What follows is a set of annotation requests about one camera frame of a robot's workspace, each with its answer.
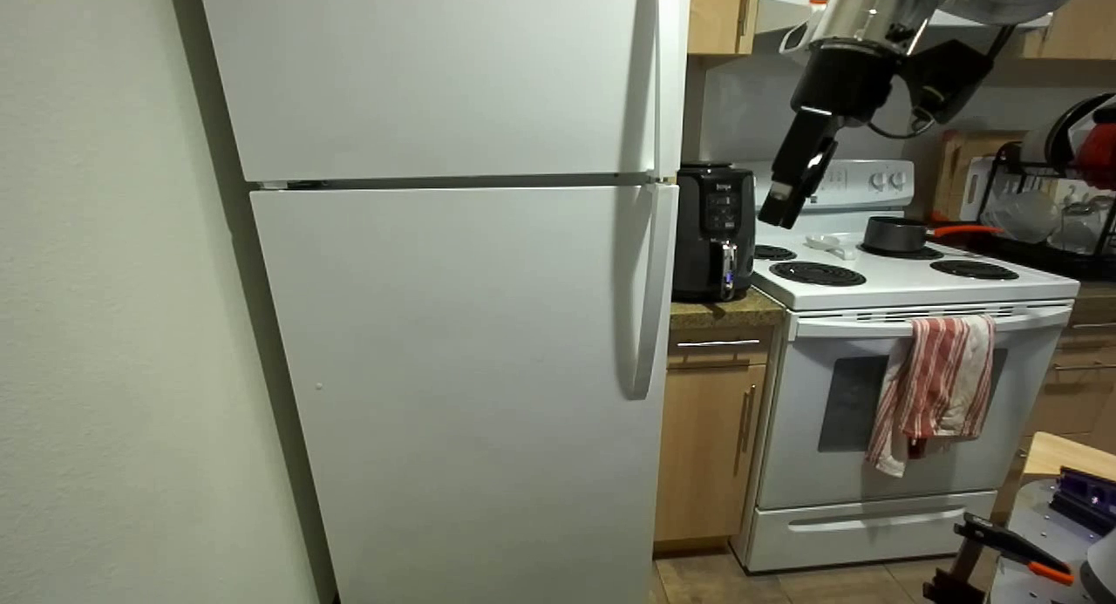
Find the orange handle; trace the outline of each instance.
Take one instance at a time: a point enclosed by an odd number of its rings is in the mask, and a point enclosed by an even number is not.
[[[998,227],[984,227],[982,224],[954,224],[931,230],[931,233],[934,238],[941,238],[951,233],[1000,233],[1001,231],[1003,230]]]
[[[1066,586],[1074,584],[1072,574],[1064,574],[1058,569],[1051,569],[1046,565],[1041,565],[1039,563],[1028,563],[1027,568],[1030,569],[1031,573],[1035,574],[1036,576],[1042,576],[1043,578],[1052,579],[1057,584],[1064,584]]]

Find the oven window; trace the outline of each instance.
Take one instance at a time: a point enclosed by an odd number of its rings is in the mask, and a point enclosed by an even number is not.
[[[1008,349],[992,352],[992,396],[1007,358]],[[883,355],[834,362],[818,451],[867,451],[886,370],[887,356]]]

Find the black air fryer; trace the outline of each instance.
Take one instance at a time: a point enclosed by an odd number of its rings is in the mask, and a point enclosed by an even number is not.
[[[729,301],[751,285],[756,180],[728,163],[686,162],[679,171],[674,250],[676,301]]]

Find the stove burner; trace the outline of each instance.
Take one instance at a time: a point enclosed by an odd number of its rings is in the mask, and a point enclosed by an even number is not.
[[[757,245],[756,246],[756,259],[757,260],[793,260],[798,257],[798,253],[791,251],[790,249],[783,249],[782,247],[772,247],[770,245]]]
[[[782,262],[772,265],[771,272],[791,281],[820,286],[860,286],[867,281],[856,271],[820,262]]]
[[[917,251],[907,251],[905,253],[885,251],[876,249],[876,247],[868,247],[867,245],[857,245],[857,248],[865,251],[865,253],[872,253],[873,256],[879,256],[882,258],[896,258],[901,260],[936,260],[945,257],[945,255],[937,249],[931,249],[930,247],[923,247]]]
[[[940,262],[931,262],[930,267],[950,275],[972,277],[974,279],[1017,279],[1019,277],[1019,274],[1013,270],[977,260],[942,260]]]

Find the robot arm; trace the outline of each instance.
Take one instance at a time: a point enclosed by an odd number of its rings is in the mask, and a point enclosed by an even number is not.
[[[793,227],[837,147],[841,127],[872,126],[898,76],[911,90],[912,137],[945,123],[964,107],[992,70],[1011,28],[1068,0],[829,0],[809,36],[810,59],[791,97],[795,119],[771,165],[771,190],[758,214]],[[952,40],[913,54],[936,9],[984,25],[1000,25],[992,49],[979,52]],[[882,135],[885,132],[876,130]]]

